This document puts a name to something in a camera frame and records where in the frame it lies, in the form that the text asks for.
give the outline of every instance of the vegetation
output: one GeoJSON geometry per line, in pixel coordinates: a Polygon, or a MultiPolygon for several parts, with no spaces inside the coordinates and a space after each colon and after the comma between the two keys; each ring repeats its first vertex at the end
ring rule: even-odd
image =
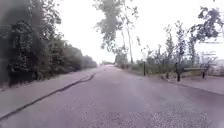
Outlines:
{"type": "MultiPolygon", "coordinates": [[[[175,64],[181,68],[187,67],[200,67],[204,62],[200,61],[200,57],[196,52],[195,44],[196,43],[216,43],[208,42],[208,39],[216,39],[220,34],[220,28],[223,27],[222,20],[220,18],[220,12],[217,9],[208,9],[205,7],[201,8],[201,12],[198,16],[201,19],[200,24],[194,24],[192,27],[186,29],[183,26],[183,23],[177,21],[174,24],[174,29],[172,25],[168,25],[164,28],[166,32],[166,42],[165,50],[162,50],[162,46],[159,45],[156,50],[151,50],[149,46],[146,48],[148,54],[146,57],[143,57],[142,60],[137,60],[136,63],[132,64],[131,70],[142,71],[145,67],[146,74],[166,74],[166,77],[169,78],[169,74],[173,74],[176,71],[175,64]],[[176,31],[176,41],[173,39],[173,30],[176,31]]],[[[117,57],[115,62],[118,62],[120,65],[123,65],[126,62],[125,56],[120,56],[120,53],[117,52],[117,57]]],[[[200,74],[198,72],[192,72],[189,74],[200,74]]]]}
{"type": "Polygon", "coordinates": [[[133,6],[131,3],[132,0],[95,0],[94,6],[105,15],[105,18],[96,24],[97,31],[100,31],[103,35],[101,48],[107,49],[118,56],[121,55],[120,49],[124,50],[124,53],[122,53],[126,54],[124,56],[127,56],[129,50],[131,63],[133,63],[131,30],[134,29],[132,20],[138,18],[138,11],[137,6],[133,6]],[[123,37],[122,48],[116,43],[118,31],[121,32],[123,37]],[[129,48],[126,47],[125,32],[128,35],[129,48]]]}
{"type": "Polygon", "coordinates": [[[97,66],[56,32],[61,19],[53,0],[12,1],[21,5],[0,21],[1,26],[8,26],[0,35],[1,55],[7,62],[0,68],[7,71],[9,79],[5,81],[10,85],[97,66]]]}

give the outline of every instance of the sky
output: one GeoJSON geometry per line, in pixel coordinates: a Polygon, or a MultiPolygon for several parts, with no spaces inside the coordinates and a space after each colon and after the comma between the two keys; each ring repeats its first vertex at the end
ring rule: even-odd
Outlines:
{"type": "MultiPolygon", "coordinates": [[[[62,24],[58,29],[64,34],[65,40],[98,63],[102,60],[113,62],[114,55],[100,48],[102,35],[93,29],[104,17],[102,12],[92,7],[93,0],[63,0],[60,3],[58,11],[62,24]]],[[[177,20],[180,20],[184,23],[184,27],[189,28],[197,23],[200,6],[224,9],[224,0],[216,0],[216,2],[213,0],[135,0],[134,4],[138,6],[139,19],[135,22],[136,29],[132,31],[133,38],[139,36],[142,46],[148,45],[150,49],[165,44],[164,27],[168,24],[173,26],[177,20]]],[[[119,33],[116,41],[122,43],[119,33]]],[[[224,44],[199,44],[196,47],[198,52],[215,51],[219,58],[224,59],[224,44]]],[[[140,49],[134,42],[134,60],[141,59],[140,49]]]]}

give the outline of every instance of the wet road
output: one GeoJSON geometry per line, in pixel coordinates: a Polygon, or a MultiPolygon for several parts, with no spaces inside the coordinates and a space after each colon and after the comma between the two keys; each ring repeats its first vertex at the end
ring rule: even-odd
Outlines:
{"type": "Polygon", "coordinates": [[[223,128],[224,96],[108,66],[92,80],[35,103],[0,125],[2,128],[223,128]]]}

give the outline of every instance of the pole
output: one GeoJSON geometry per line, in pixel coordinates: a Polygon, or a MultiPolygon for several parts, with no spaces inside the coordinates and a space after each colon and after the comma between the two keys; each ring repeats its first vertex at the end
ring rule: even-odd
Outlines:
{"type": "Polygon", "coordinates": [[[143,66],[144,66],[144,76],[145,76],[145,61],[143,62],[143,66]]]}

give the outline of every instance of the tall tree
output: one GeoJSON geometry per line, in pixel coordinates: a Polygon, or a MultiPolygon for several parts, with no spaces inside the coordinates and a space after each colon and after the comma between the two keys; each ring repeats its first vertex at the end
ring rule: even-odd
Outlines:
{"type": "Polygon", "coordinates": [[[96,25],[98,28],[97,30],[100,30],[103,35],[104,42],[102,43],[101,48],[106,48],[108,51],[116,53],[116,49],[118,49],[118,45],[115,42],[116,31],[121,31],[124,48],[127,49],[124,37],[124,30],[126,30],[128,34],[131,62],[133,62],[131,29],[134,28],[134,24],[130,20],[130,17],[138,17],[137,7],[127,5],[126,0],[95,0],[94,6],[97,10],[101,10],[105,15],[105,19],[102,19],[96,25]]]}
{"type": "Polygon", "coordinates": [[[166,57],[166,66],[167,66],[167,74],[166,77],[169,77],[169,72],[171,70],[171,60],[173,57],[173,52],[174,52],[174,42],[173,42],[173,37],[172,37],[172,28],[170,25],[164,28],[166,31],[166,52],[167,52],[167,57],[166,57]]]}
{"type": "Polygon", "coordinates": [[[176,55],[177,55],[177,80],[180,81],[180,73],[181,73],[181,66],[183,64],[183,57],[185,54],[186,49],[186,42],[185,42],[185,31],[183,29],[183,23],[177,21],[175,23],[177,28],[177,45],[176,45],[176,55]]]}
{"type": "Polygon", "coordinates": [[[183,23],[177,21],[175,23],[177,28],[177,45],[176,45],[176,52],[178,56],[178,63],[181,63],[183,56],[185,54],[186,49],[186,42],[185,42],[185,30],[183,29],[183,23]]]}

